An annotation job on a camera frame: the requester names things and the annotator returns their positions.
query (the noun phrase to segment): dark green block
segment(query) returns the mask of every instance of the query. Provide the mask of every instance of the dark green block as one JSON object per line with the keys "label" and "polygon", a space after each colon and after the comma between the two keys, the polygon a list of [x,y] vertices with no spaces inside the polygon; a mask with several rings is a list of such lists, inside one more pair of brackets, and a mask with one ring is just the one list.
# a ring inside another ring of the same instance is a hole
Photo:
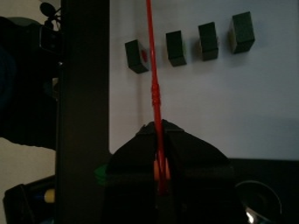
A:
{"label": "dark green block", "polygon": [[126,58],[129,67],[138,74],[149,71],[147,51],[138,40],[126,43]]}
{"label": "dark green block", "polygon": [[215,23],[199,25],[201,53],[203,60],[214,60],[219,57],[219,39]]}
{"label": "dark green block", "polygon": [[169,60],[171,61],[173,66],[178,67],[186,65],[182,31],[166,33],[166,44]]}
{"label": "dark green block", "polygon": [[229,30],[233,53],[248,52],[256,43],[256,32],[250,11],[233,16]]}

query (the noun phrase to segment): black pole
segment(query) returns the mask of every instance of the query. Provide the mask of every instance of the black pole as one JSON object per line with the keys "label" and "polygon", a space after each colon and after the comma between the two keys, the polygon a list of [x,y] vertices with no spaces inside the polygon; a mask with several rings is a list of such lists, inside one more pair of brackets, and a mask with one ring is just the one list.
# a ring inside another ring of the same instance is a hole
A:
{"label": "black pole", "polygon": [[55,223],[101,223],[109,162],[109,0],[62,0],[65,65],[57,157]]}

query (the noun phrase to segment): white wall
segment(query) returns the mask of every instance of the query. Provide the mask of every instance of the white wall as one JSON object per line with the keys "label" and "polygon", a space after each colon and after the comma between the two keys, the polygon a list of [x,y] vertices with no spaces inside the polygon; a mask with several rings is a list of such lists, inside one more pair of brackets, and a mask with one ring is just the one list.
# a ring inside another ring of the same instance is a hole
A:
{"label": "white wall", "polygon": [[[298,1],[154,0],[163,118],[232,158],[299,159]],[[257,43],[233,55],[232,16],[252,11]],[[219,58],[199,58],[198,25],[214,21]],[[187,66],[173,67],[165,34],[182,30]],[[154,120],[151,73],[127,68],[125,43],[149,48],[146,1],[111,1],[110,150]]]}
{"label": "white wall", "polygon": [[[38,0],[2,0],[2,17],[26,17],[43,23],[46,16],[41,13]],[[55,173],[55,151],[29,147],[0,138],[0,200],[6,190],[50,177]],[[5,206],[0,203],[0,223],[6,223]]]}

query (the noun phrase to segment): white surface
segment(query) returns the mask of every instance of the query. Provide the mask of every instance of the white surface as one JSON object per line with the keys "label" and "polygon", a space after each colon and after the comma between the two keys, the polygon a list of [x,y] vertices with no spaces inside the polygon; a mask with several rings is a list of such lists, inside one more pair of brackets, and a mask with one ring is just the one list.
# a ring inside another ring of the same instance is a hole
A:
{"label": "white surface", "polygon": [[[153,1],[163,119],[232,158],[299,159],[298,1]],[[230,53],[232,16],[252,11],[257,42]],[[198,25],[214,21],[219,58],[202,61]],[[165,34],[182,30],[187,66],[173,67]],[[126,42],[149,48],[146,1],[111,1],[110,150],[154,120],[151,72],[127,68]]]}

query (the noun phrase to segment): red cable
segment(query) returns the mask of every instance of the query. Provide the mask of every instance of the red cable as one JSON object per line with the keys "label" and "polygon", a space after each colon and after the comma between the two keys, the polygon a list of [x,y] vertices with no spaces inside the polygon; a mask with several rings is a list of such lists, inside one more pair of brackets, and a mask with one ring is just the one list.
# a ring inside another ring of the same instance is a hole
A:
{"label": "red cable", "polygon": [[165,133],[163,133],[163,120],[162,120],[162,100],[161,100],[161,87],[157,75],[155,64],[155,33],[154,33],[154,21],[153,21],[153,4],[151,0],[146,0],[147,6],[147,23],[149,23],[149,36],[150,36],[150,51],[151,51],[151,64],[153,64],[153,104],[154,104],[154,125],[158,138],[158,152],[157,160],[159,167],[159,184],[158,191],[163,195],[167,193],[166,186],[166,158],[165,158]]}

